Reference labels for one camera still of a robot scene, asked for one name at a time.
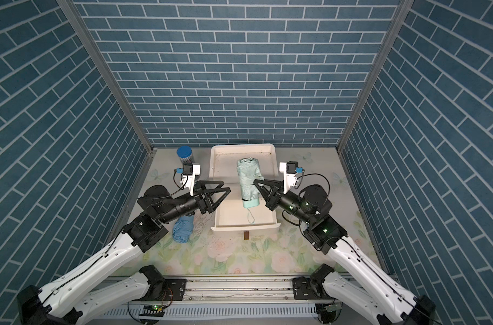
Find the green umbrella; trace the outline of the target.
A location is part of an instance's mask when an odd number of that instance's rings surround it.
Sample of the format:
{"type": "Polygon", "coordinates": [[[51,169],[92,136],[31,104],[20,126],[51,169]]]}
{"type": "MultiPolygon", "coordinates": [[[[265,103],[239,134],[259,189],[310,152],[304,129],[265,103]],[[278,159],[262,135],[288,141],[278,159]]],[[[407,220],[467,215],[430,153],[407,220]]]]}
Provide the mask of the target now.
{"type": "Polygon", "coordinates": [[[247,222],[254,224],[255,218],[251,209],[259,206],[260,193],[254,186],[253,181],[255,179],[264,180],[264,177],[261,175],[259,161],[252,157],[242,158],[237,162],[237,172],[241,189],[242,204],[248,211],[246,217],[247,222]]]}

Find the white drawer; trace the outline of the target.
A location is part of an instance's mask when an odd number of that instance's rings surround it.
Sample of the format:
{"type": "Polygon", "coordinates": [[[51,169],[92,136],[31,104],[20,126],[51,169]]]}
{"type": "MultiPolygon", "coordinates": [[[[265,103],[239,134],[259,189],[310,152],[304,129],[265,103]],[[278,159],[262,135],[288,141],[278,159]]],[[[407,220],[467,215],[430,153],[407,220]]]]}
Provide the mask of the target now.
{"type": "Polygon", "coordinates": [[[223,200],[215,212],[215,225],[211,227],[216,235],[242,236],[248,232],[251,236],[275,234],[281,223],[277,221],[276,212],[265,206],[259,197],[256,207],[244,207],[239,184],[228,184],[231,193],[223,200]]]}

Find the blue umbrella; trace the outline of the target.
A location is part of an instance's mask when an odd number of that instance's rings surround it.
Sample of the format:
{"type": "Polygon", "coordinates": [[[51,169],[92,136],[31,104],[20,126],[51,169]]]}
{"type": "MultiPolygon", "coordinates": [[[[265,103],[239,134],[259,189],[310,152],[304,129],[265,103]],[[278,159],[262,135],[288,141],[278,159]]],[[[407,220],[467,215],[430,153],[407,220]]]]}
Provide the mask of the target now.
{"type": "Polygon", "coordinates": [[[194,215],[186,215],[180,217],[172,232],[172,237],[175,242],[187,243],[194,230],[194,215]]]}

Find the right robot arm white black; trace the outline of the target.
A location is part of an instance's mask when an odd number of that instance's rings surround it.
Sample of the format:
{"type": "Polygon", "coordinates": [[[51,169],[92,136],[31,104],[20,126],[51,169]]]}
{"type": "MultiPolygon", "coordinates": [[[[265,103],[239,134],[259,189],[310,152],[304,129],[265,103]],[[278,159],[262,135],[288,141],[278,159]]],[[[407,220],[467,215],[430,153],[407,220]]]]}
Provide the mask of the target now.
{"type": "Polygon", "coordinates": [[[371,260],[329,212],[332,203],[320,185],[299,194],[287,191],[282,181],[255,180],[270,210],[280,207],[307,224],[303,236],[315,250],[339,264],[357,282],[352,284],[327,265],[311,277],[322,292],[346,303],[372,324],[433,324],[436,306],[417,297],[371,260]]]}

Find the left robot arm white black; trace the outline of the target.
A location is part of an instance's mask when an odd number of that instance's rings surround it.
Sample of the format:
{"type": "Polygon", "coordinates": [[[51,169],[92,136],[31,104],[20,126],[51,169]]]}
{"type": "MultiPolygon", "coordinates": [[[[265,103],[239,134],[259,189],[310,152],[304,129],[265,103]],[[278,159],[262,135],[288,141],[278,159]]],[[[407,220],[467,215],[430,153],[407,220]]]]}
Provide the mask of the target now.
{"type": "Polygon", "coordinates": [[[192,192],[177,198],[164,186],[149,188],[137,201],[142,213],[109,245],[58,279],[40,288],[30,285],[17,295],[21,323],[86,324],[130,301],[158,301],[156,309],[162,311],[182,299],[186,281],[166,280],[153,265],[105,288],[97,286],[164,238],[166,224],[196,211],[212,213],[230,192],[222,181],[197,181],[192,192]]]}

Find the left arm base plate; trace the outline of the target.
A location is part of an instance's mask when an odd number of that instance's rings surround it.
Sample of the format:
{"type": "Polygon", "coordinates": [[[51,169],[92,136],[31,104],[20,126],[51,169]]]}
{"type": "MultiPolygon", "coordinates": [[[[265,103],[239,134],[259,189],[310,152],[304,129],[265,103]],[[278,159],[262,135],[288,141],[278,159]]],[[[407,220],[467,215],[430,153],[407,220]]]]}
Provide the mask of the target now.
{"type": "Polygon", "coordinates": [[[137,301],[182,301],[187,280],[185,278],[167,278],[151,285],[145,296],[137,301]]]}

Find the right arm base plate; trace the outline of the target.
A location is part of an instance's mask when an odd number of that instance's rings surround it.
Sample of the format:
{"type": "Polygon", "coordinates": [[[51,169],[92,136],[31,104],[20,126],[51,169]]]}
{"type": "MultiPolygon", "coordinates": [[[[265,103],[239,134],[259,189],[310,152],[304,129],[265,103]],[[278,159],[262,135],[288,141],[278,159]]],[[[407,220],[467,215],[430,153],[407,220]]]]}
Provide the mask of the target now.
{"type": "Polygon", "coordinates": [[[326,293],[318,281],[310,277],[300,276],[292,279],[292,292],[295,300],[336,300],[326,293]]]}

